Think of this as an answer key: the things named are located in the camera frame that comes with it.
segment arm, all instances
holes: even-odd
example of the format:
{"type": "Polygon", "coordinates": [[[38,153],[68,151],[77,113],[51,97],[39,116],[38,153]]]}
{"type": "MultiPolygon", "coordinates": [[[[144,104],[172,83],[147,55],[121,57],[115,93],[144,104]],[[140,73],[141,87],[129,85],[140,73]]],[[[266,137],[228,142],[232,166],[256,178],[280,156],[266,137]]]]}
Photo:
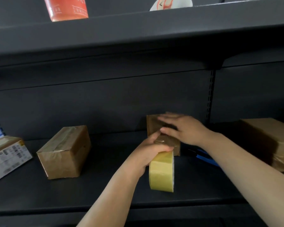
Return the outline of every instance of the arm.
{"type": "Polygon", "coordinates": [[[160,132],[144,140],[113,175],[100,197],[77,227],[124,226],[133,193],[145,167],[162,151],[173,147],[154,144],[160,132]]]}
{"type": "Polygon", "coordinates": [[[161,132],[207,151],[269,227],[284,227],[284,175],[220,133],[184,115],[164,114],[159,120],[178,131],[161,132]]]}

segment forearm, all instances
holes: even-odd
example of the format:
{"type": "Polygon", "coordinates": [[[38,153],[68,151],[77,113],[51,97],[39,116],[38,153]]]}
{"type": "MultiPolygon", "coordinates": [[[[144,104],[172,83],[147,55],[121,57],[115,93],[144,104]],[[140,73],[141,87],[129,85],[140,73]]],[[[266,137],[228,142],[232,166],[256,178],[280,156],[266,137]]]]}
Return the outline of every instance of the forearm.
{"type": "Polygon", "coordinates": [[[123,164],[77,227],[124,226],[138,180],[123,164]]]}
{"type": "Polygon", "coordinates": [[[218,133],[214,133],[201,147],[220,165],[268,226],[284,226],[282,173],[218,133]]]}

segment brown cardboard package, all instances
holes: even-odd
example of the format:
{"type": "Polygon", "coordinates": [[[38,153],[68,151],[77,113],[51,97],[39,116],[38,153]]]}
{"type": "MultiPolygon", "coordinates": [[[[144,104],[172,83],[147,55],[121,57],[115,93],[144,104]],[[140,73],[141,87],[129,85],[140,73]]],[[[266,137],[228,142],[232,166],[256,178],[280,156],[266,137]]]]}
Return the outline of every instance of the brown cardboard package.
{"type": "Polygon", "coordinates": [[[80,175],[91,149],[86,126],[63,127],[37,155],[48,179],[72,178],[80,175]]]}
{"type": "MultiPolygon", "coordinates": [[[[156,131],[160,130],[161,127],[172,127],[170,124],[166,124],[165,122],[162,122],[157,119],[159,115],[147,115],[146,116],[146,122],[147,122],[147,136],[150,136],[151,134],[155,133],[156,131]]],[[[181,142],[171,136],[161,134],[155,141],[155,143],[164,143],[169,146],[174,146],[174,156],[180,156],[180,145],[181,142]]]]}
{"type": "Polygon", "coordinates": [[[0,138],[0,178],[32,158],[21,138],[0,138]]]}
{"type": "Polygon", "coordinates": [[[284,171],[284,123],[272,118],[242,119],[239,128],[244,149],[284,171]]]}

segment orange cup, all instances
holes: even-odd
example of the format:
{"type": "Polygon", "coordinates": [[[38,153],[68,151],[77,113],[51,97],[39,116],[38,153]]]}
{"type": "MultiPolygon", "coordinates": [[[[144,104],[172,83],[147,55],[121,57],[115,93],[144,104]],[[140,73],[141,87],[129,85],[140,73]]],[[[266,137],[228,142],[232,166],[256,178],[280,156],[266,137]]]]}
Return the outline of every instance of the orange cup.
{"type": "Polygon", "coordinates": [[[85,0],[45,0],[51,21],[88,18],[85,0]]]}

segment yellow tape roll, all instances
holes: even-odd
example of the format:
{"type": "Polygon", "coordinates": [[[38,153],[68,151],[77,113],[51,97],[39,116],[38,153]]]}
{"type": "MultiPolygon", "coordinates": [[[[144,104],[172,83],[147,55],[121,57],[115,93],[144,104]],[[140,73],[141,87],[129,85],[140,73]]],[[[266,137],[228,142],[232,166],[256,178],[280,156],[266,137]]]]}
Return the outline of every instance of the yellow tape roll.
{"type": "Polygon", "coordinates": [[[149,164],[151,189],[174,192],[174,152],[161,152],[149,164]]]}

